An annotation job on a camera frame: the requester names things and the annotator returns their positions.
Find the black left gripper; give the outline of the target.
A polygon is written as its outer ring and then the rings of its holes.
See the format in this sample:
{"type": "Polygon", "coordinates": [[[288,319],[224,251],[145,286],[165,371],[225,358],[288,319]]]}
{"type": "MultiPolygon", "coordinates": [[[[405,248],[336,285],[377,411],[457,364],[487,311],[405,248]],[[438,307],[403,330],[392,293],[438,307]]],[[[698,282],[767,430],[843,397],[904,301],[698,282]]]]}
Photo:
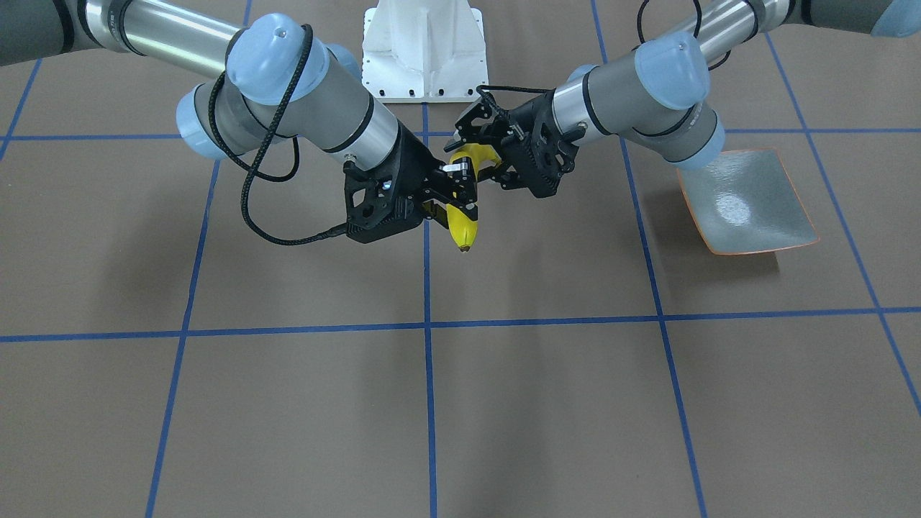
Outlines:
{"type": "Polygon", "coordinates": [[[563,139],[549,91],[515,109],[498,109],[487,99],[468,105],[455,122],[453,148],[497,145],[501,162],[475,160],[477,183],[527,189],[536,198],[555,196],[563,175],[573,170],[578,148],[563,139]],[[499,131],[494,122],[500,126],[499,131]]]}

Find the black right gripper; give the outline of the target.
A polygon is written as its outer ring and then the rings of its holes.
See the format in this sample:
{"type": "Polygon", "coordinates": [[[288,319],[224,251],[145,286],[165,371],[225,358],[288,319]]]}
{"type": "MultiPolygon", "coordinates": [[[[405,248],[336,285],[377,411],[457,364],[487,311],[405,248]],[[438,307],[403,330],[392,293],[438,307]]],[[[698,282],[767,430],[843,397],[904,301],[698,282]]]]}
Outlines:
{"type": "Polygon", "coordinates": [[[450,229],[448,211],[424,193],[440,168],[448,203],[474,209],[477,181],[471,162],[444,165],[412,132],[399,132],[391,154],[377,167],[363,171],[354,161],[343,164],[345,174],[346,236],[370,243],[408,232],[433,220],[450,229]]]}

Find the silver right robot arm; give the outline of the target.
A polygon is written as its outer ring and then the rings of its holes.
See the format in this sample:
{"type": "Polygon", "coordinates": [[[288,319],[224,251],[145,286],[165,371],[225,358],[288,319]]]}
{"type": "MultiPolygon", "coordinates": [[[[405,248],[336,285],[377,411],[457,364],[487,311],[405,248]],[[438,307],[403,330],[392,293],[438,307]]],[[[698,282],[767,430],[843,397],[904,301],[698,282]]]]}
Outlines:
{"type": "Polygon", "coordinates": [[[471,248],[473,154],[434,158],[361,83],[354,56],[322,42],[309,25],[266,14],[239,27],[165,1],[2,3],[2,65],[95,49],[207,78],[178,103],[176,125],[191,150],[244,170],[241,217],[260,238],[282,246],[340,235],[369,243],[431,219],[450,230],[458,248],[471,248]],[[300,138],[342,165],[345,222],[283,239],[251,216],[251,188],[257,179],[293,179],[300,138]]]}

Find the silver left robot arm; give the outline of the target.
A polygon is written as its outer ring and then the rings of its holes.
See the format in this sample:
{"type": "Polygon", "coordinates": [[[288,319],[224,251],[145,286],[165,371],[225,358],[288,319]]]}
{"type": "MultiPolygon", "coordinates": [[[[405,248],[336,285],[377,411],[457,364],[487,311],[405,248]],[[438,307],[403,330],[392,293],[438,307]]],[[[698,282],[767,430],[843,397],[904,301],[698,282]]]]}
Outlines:
{"type": "Polygon", "coordinates": [[[628,55],[576,69],[552,91],[513,109],[496,103],[494,86],[479,86],[484,124],[474,107],[456,122],[447,152],[493,148],[496,166],[481,174],[504,189],[553,196],[583,145],[617,135],[653,150],[677,168],[710,164],[726,131],[705,99],[710,63],[758,34],[802,24],[875,38],[907,38],[919,30],[917,1],[714,1],[670,32],[642,39],[628,55]]]}

